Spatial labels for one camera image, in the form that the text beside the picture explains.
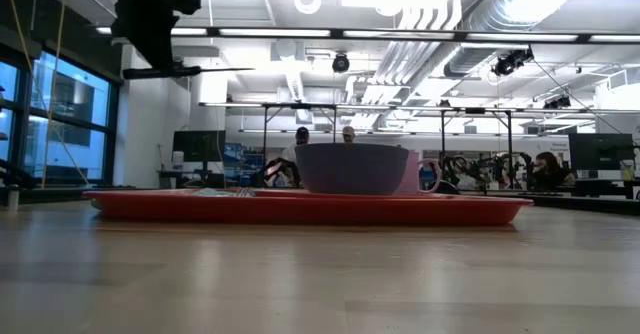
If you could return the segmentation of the blue plastic bowl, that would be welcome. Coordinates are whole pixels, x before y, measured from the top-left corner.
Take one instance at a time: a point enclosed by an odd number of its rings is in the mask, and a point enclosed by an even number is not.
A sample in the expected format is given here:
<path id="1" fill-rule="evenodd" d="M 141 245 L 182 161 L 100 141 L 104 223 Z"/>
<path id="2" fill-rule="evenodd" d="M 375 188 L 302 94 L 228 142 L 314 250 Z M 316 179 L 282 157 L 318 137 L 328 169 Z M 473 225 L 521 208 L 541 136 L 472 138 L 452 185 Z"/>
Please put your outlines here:
<path id="1" fill-rule="evenodd" d="M 308 191 L 340 195 L 392 195 L 409 157 L 405 148 L 367 143 L 312 143 L 295 153 Z"/>

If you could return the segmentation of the black computer monitor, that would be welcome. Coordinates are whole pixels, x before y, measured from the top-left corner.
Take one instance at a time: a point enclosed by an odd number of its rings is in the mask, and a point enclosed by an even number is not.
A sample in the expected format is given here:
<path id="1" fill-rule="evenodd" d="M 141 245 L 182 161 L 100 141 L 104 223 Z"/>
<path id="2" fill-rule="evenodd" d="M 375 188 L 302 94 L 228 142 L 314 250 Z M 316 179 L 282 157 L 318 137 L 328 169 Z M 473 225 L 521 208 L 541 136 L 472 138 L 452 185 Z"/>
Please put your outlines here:
<path id="1" fill-rule="evenodd" d="M 220 162 L 225 143 L 225 131 L 175 131 L 173 151 L 182 152 L 185 162 Z"/>
<path id="2" fill-rule="evenodd" d="M 574 170 L 618 170 L 636 157 L 631 134 L 572 133 L 568 141 Z"/>

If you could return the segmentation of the black background metal frame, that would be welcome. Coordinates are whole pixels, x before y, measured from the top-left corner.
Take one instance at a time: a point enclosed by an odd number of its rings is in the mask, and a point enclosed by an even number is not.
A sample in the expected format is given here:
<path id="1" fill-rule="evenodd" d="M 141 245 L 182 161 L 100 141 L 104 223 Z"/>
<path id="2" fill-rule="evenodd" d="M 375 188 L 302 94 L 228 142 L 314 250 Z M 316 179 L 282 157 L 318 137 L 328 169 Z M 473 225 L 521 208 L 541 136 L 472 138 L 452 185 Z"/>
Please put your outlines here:
<path id="1" fill-rule="evenodd" d="M 273 184 L 279 178 L 280 165 L 277 162 L 277 158 L 267 161 L 267 131 L 270 121 L 276 117 L 282 109 L 302 110 L 310 112 L 312 110 L 319 110 L 324 113 L 326 110 L 332 110 L 334 114 L 337 114 L 337 106 L 335 104 L 320 104 L 320 103 L 281 103 L 281 104 L 263 104 L 264 108 L 264 121 L 263 121 L 263 169 L 260 172 L 262 185 L 267 187 L 269 184 Z"/>
<path id="2" fill-rule="evenodd" d="M 514 188 L 514 177 L 512 170 L 513 165 L 513 131 L 512 131 L 512 111 L 509 109 L 497 109 L 497 108 L 483 108 L 483 107 L 445 107 L 440 109 L 440 136 L 441 136 L 441 150 L 439 155 L 439 164 L 444 165 L 446 156 L 446 125 L 449 123 L 449 119 L 445 119 L 445 114 L 452 112 L 453 115 L 465 114 L 465 115 L 484 115 L 491 114 L 496 120 L 498 120 L 507 129 L 507 143 L 508 143 L 508 169 L 507 177 L 509 178 L 509 188 Z"/>

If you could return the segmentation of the pink plastic mug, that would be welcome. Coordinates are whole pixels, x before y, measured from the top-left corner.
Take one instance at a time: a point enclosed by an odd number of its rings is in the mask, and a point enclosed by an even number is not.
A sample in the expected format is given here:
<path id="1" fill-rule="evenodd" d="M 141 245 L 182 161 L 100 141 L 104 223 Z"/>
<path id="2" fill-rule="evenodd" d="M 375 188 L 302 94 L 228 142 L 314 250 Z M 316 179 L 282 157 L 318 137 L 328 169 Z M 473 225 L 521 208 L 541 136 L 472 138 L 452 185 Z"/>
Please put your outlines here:
<path id="1" fill-rule="evenodd" d="M 429 190 L 420 188 L 419 169 L 425 165 L 433 165 L 435 172 L 435 181 L 433 187 Z M 442 171 L 436 159 L 421 159 L 418 152 L 410 150 L 402 180 L 394 194 L 396 196 L 417 196 L 434 193 L 439 188 L 441 179 Z"/>

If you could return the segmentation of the red plastic tray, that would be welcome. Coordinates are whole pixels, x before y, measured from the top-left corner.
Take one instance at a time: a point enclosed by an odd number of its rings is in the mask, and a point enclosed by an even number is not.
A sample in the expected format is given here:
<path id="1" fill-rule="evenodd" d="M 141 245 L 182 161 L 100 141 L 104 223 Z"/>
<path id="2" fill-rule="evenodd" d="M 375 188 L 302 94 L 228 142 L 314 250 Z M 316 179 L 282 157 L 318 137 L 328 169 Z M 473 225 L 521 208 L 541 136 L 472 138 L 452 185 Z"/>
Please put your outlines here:
<path id="1" fill-rule="evenodd" d="M 450 199 L 201 197 L 197 189 L 86 191 L 106 219 L 239 225 L 502 226 L 529 199 L 454 195 Z"/>

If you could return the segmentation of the dark framed window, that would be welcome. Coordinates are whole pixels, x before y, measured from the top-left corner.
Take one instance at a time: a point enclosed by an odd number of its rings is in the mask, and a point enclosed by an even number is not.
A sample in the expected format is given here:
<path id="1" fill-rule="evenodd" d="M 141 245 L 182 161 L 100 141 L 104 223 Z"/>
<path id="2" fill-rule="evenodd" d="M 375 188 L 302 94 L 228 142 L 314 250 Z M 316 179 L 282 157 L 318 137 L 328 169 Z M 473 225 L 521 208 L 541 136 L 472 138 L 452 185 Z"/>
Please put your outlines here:
<path id="1" fill-rule="evenodd" d="M 117 94 L 52 53 L 31 68 L 0 60 L 0 160 L 47 185 L 105 182 Z"/>

